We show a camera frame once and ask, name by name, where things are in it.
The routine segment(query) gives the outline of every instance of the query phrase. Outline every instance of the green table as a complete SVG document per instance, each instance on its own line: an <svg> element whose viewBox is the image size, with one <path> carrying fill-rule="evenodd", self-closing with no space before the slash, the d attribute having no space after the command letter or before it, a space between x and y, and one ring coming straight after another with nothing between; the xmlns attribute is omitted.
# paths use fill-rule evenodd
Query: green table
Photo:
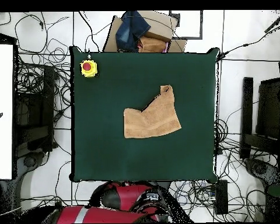
<svg viewBox="0 0 280 224"><path fill-rule="evenodd" d="M73 181L215 180L216 56L191 53L92 53L99 76L85 78L87 54L71 52ZM125 108L142 110L161 85L171 85L181 129L124 138Z"/></svg>

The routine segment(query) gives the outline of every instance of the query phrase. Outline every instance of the tan cloth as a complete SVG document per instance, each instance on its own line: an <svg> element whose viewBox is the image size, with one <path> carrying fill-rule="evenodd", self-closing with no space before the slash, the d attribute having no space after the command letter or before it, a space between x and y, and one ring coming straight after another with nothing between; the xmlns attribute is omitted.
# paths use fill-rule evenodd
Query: tan cloth
<svg viewBox="0 0 280 224"><path fill-rule="evenodd" d="M166 48L166 43L162 40L157 40L155 38L147 38L142 36L140 38L139 53L161 53Z"/></svg>
<svg viewBox="0 0 280 224"><path fill-rule="evenodd" d="M159 137L180 128L170 85L161 86L160 94L143 112L131 108L124 110L125 138Z"/></svg>

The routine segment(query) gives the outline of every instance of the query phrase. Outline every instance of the denim cloth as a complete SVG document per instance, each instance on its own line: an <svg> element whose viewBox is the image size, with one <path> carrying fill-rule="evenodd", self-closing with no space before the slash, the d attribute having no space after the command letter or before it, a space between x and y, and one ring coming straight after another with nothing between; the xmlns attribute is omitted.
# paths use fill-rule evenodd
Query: denim cloth
<svg viewBox="0 0 280 224"><path fill-rule="evenodd" d="M123 23L115 35L117 49L137 52L138 40L151 28L151 26L147 24L138 11L126 11L121 20Z"/></svg>

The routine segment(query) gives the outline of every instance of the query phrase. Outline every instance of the white panel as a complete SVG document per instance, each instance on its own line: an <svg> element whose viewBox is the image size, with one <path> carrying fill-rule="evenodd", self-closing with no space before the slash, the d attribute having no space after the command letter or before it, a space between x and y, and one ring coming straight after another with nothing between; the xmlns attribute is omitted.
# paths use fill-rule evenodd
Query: white panel
<svg viewBox="0 0 280 224"><path fill-rule="evenodd" d="M0 179L12 178L13 46L0 45Z"/></svg>

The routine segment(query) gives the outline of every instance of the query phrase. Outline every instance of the cardboard box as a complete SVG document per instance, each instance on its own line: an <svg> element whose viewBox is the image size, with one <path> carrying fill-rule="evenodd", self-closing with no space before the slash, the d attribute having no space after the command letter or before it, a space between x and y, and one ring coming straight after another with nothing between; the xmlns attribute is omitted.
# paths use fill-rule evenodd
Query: cardboard box
<svg viewBox="0 0 280 224"><path fill-rule="evenodd" d="M139 14L145 18L146 22L151 26L145 37L171 42L169 44L168 53L182 53L186 40L172 40L173 30L176 28L177 20L168 15L149 10L139 10ZM117 16L113 17L113 21L109 30L103 52L117 52L116 32L123 21Z"/></svg>

